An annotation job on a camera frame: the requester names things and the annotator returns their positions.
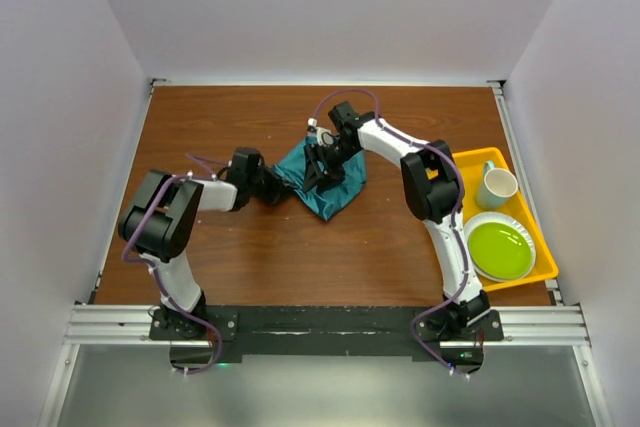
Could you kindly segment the teal cloth napkin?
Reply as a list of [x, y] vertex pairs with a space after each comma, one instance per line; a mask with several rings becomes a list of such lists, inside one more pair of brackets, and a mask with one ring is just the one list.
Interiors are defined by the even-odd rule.
[[273, 165], [276, 174], [293, 185], [295, 195], [312, 213], [324, 221], [346, 208], [363, 190], [367, 182], [365, 156], [359, 152], [344, 165], [344, 180], [321, 193], [314, 187], [308, 192], [302, 190], [305, 175], [306, 145], [315, 145], [314, 138], [300, 141], [281, 161]]

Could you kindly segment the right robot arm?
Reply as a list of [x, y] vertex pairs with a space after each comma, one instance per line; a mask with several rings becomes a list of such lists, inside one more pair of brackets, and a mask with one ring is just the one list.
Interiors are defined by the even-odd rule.
[[469, 339], [490, 304], [464, 239], [464, 181], [448, 144], [414, 138], [376, 112], [355, 112], [348, 102], [334, 106], [329, 119], [334, 131], [320, 127], [316, 116], [307, 121], [314, 141], [304, 148], [302, 190], [322, 192], [338, 185], [346, 176], [344, 164], [363, 151], [398, 167], [407, 207], [429, 233], [442, 274], [443, 301], [429, 313], [452, 337]]

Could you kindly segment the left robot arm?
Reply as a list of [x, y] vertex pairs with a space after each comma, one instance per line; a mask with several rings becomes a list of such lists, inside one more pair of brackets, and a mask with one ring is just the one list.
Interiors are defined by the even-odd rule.
[[160, 292], [160, 325], [172, 327], [185, 339], [215, 340], [218, 330], [208, 318], [205, 293], [187, 256], [198, 214], [237, 212], [254, 198], [277, 205], [294, 193], [295, 186], [254, 148], [236, 149], [217, 169], [202, 157], [192, 160], [206, 173], [149, 171], [117, 230], [126, 242], [122, 260], [146, 265]]

